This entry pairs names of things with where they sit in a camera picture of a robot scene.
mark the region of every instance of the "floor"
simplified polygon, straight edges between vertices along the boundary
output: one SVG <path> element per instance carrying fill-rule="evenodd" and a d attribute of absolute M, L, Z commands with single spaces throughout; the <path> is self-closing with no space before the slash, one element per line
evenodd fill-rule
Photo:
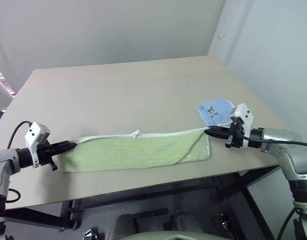
<path fill-rule="evenodd" d="M 178 185 L 182 184 L 187 187 L 190 184 L 196 184 L 197 181 L 207 183 L 210 178 L 196 179 L 194 182 L 178 183 Z M 169 184 L 161 185 L 159 188 L 164 191 L 173 187 Z M 8 222 L 6 234 L 13 236 L 16 240 L 81 240 L 84 231 L 94 228 L 97 229 L 99 239 L 106 240 L 114 220 L 119 215 L 168 208 L 169 214 L 140 219 L 138 221 L 139 231 L 162 231 L 163 223 L 169 221 L 170 215 L 176 210 L 182 210 L 196 216 L 205 233 L 233 239 L 231 233 L 222 227 L 221 212 L 234 211 L 247 239 L 265 239 L 242 194 L 236 194 L 222 203 L 214 204 L 210 201 L 210 195 L 214 192 L 215 188 L 208 188 L 85 209 L 73 215 L 74 218 L 82 219 L 81 226 L 77 230 L 69 229 L 59 232 L 56 229 L 46 227 Z M 114 197 L 121 198 L 126 195 L 128 195 L 127 192 L 120 192 L 115 194 Z M 76 201 L 74 205 L 92 204 L 112 197 L 112 195 L 97 196 Z M 61 206 L 61 203 L 54 203 L 35 206 L 32 209 L 59 216 Z"/>

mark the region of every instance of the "blue fabric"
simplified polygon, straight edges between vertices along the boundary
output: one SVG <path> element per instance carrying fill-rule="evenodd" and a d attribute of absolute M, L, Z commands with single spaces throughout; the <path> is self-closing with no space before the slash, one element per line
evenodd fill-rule
<path fill-rule="evenodd" d="M 228 127 L 232 123 L 229 115 L 234 105 L 226 99 L 215 99 L 198 106 L 198 113 L 204 123 L 209 126 Z"/>

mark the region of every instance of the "metal frame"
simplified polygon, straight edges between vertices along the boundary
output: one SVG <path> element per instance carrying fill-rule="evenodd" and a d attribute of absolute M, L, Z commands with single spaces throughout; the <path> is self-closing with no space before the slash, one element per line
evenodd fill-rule
<path fill-rule="evenodd" d="M 144 193 L 144 191 L 142 191 L 143 189 L 142 190 L 135 189 L 129 191 L 132 192 L 133 195 L 130 195 L 128 197 L 109 199 L 89 205 L 73 206 L 73 201 L 65 201 L 62 204 L 60 216 L 46 214 L 29 208 L 9 209 L 5 211 L 5 216 L 7 220 L 10 222 L 29 224 L 29 225 L 47 227 L 47 228 L 56 228 L 60 230 L 74 229 L 77 228 L 78 224 L 75 220 L 71 219 L 71 214 L 83 211 L 84 209 L 112 205 L 128 201 L 140 201 L 145 199 L 158 198 L 162 196 L 187 193 L 208 188 L 216 188 L 217 189 L 216 197 L 218 201 L 223 201 L 241 191 L 246 201 L 248 202 L 255 218 L 257 219 L 259 227 L 261 228 L 266 239 L 274 240 L 273 234 L 271 233 L 263 215 L 258 209 L 257 204 L 255 203 L 253 197 L 249 193 L 247 186 L 250 186 L 251 184 L 267 176 L 273 171 L 276 171 L 277 169 L 278 169 L 277 166 L 270 166 L 270 167 L 250 170 L 243 176 L 240 176 L 238 173 L 227 174 L 234 176 L 236 179 L 235 182 L 233 182 L 227 187 L 220 186 L 218 182 L 204 183 L 192 186 L 181 186 L 180 184 L 180 186 L 174 189 L 154 191 L 151 193 Z"/>

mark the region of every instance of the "green towel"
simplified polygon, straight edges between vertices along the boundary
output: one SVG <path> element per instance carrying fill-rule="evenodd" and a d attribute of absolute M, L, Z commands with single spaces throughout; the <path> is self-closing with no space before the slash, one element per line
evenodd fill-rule
<path fill-rule="evenodd" d="M 210 157 L 206 128 L 173 133 L 90 136 L 58 157 L 63 172 L 145 169 Z"/>

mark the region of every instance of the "table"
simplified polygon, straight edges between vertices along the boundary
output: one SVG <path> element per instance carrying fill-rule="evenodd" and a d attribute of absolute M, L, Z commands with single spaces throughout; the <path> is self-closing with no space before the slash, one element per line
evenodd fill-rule
<path fill-rule="evenodd" d="M 234 73 L 213 56 L 37 69 L 0 121 L 0 149 L 24 120 L 48 126 L 50 143 L 82 136 L 168 133 L 205 127 L 197 107 L 213 99 L 246 103 L 253 127 L 284 128 L 283 122 Z M 12 146 L 25 147 L 22 127 Z M 80 199 L 164 183 L 277 164 L 257 149 L 225 148 L 210 138 L 211 158 L 148 169 L 101 172 L 28 167 L 11 177 L 21 199 L 8 209 Z"/>

